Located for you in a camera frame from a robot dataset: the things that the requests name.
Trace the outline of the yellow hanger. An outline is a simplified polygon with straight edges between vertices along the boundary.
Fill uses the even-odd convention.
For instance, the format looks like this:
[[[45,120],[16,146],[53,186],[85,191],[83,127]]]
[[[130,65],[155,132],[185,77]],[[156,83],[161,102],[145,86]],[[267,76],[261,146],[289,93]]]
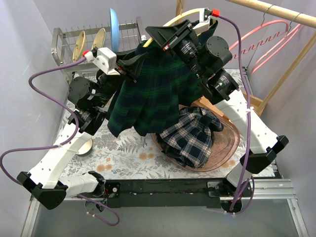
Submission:
[[[171,20],[169,20],[168,22],[166,22],[164,24],[164,27],[168,27],[168,26],[171,26],[173,23],[175,23],[176,21],[188,16],[188,15],[191,15],[191,14],[194,14],[194,13],[198,13],[202,10],[202,8],[194,8],[194,9],[191,9],[191,10],[188,10],[188,11],[185,11],[179,15],[177,15],[176,17],[172,18]],[[154,39],[152,37],[150,37],[146,42],[145,44],[143,45],[143,47],[148,47],[152,42],[154,41]]]

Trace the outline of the green tartan skirt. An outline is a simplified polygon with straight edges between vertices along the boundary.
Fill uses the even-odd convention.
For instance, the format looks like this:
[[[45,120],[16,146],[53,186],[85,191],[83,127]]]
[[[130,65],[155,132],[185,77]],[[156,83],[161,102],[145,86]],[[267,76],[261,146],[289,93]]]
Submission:
[[[108,110],[108,129],[115,136],[134,128],[141,136],[161,133],[178,123],[179,105],[190,106],[202,96],[200,82],[177,56],[155,42],[140,43],[134,54],[147,53],[136,82],[124,81]]]

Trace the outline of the navy cream plaid skirt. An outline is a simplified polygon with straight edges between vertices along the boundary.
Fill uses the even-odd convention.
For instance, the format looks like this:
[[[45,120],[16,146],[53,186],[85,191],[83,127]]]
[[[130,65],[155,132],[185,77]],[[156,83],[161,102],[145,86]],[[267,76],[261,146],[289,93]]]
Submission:
[[[201,168],[211,155],[214,133],[223,129],[223,124],[210,109],[186,107],[180,109],[179,121],[157,133],[156,140],[162,152],[182,166]]]

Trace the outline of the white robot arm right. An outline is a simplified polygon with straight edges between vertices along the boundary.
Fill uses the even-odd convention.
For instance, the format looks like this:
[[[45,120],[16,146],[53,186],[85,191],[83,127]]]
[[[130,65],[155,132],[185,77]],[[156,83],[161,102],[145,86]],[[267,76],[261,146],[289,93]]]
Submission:
[[[235,196],[252,174],[258,174],[276,158],[289,143],[284,135],[271,131],[250,107],[237,82],[223,69],[232,59],[227,42],[211,36],[205,44],[189,20],[169,27],[148,26],[146,32],[163,51],[177,55],[200,80],[202,95],[233,122],[246,138],[246,151],[239,164],[226,176],[224,192]]]

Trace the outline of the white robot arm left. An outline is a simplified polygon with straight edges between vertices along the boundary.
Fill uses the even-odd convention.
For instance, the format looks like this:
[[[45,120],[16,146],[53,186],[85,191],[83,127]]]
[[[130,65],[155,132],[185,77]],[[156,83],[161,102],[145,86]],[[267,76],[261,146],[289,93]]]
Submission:
[[[87,78],[76,77],[71,81],[68,99],[76,109],[65,108],[71,115],[62,133],[54,145],[45,148],[48,152],[36,166],[17,176],[17,181],[48,210],[56,208],[68,196],[90,193],[98,198],[105,192],[106,180],[95,171],[60,180],[68,163],[107,116],[100,110],[107,103],[103,87]]]

